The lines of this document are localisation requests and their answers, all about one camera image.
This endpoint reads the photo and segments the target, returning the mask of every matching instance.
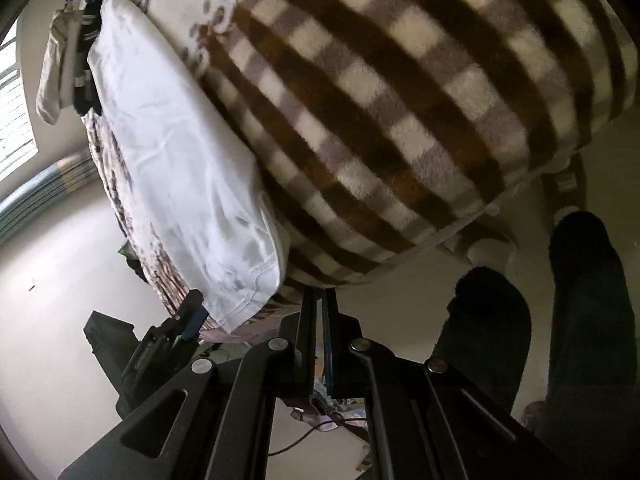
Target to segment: tile floor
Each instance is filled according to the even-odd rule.
[[[590,209],[609,229],[638,308],[639,129],[636,107],[584,152]],[[530,186],[500,213],[519,243],[508,277],[529,302],[533,323],[514,415],[545,393],[553,288],[541,210],[539,190]],[[118,421],[114,391],[82,334],[91,310],[130,320],[138,336],[164,318],[158,298],[116,254],[121,241],[104,192],[94,184],[55,205],[0,250],[0,423],[40,480],[56,478]],[[364,335],[423,361],[466,270],[453,257],[428,251],[371,285],[340,292],[340,309],[360,319]],[[36,287],[28,291],[31,278]],[[290,444],[307,428],[279,404],[271,449]],[[350,480],[363,456],[362,443],[345,430],[317,432],[271,459],[268,478]]]

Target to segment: metal screw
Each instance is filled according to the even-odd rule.
[[[282,352],[287,346],[289,346],[289,341],[283,337],[274,337],[269,341],[269,348],[274,352]]]
[[[365,337],[359,337],[351,341],[351,348],[356,352],[366,352],[371,348],[371,341]]]
[[[213,363],[208,359],[198,359],[191,365],[191,371],[195,374],[206,374],[213,368]]]
[[[443,374],[447,371],[447,364],[442,359],[434,357],[427,362],[427,368],[434,374]]]

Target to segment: person's leg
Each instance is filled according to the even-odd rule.
[[[549,247],[556,282],[549,385],[541,439],[588,478],[607,478],[632,428],[634,313],[606,229],[580,211]]]
[[[510,413],[531,340],[524,298],[500,272],[476,267],[459,280],[448,311],[432,357],[453,365]]]

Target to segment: white cloth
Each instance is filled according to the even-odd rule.
[[[167,255],[231,332],[284,281],[289,241],[251,151],[130,0],[104,0],[89,65]]]
[[[46,123],[56,124],[60,110],[73,104],[74,60],[81,25],[82,10],[62,9],[53,14],[36,95],[36,112]]]

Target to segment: black cable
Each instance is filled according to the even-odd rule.
[[[326,420],[324,422],[321,422],[320,424],[316,424],[309,431],[307,431],[303,436],[297,439],[293,444],[289,444],[287,447],[283,447],[279,451],[274,451],[273,453],[269,453],[268,456],[276,456],[276,455],[279,455],[280,453],[284,453],[285,451],[288,451],[292,447],[296,447],[298,444],[300,444],[300,442],[305,440],[315,430],[317,430],[321,426],[324,426],[325,424],[335,424],[336,426],[346,426],[348,422],[366,422],[366,421],[367,421],[366,418],[344,418],[343,422],[340,422],[340,421],[336,422],[335,420]]]

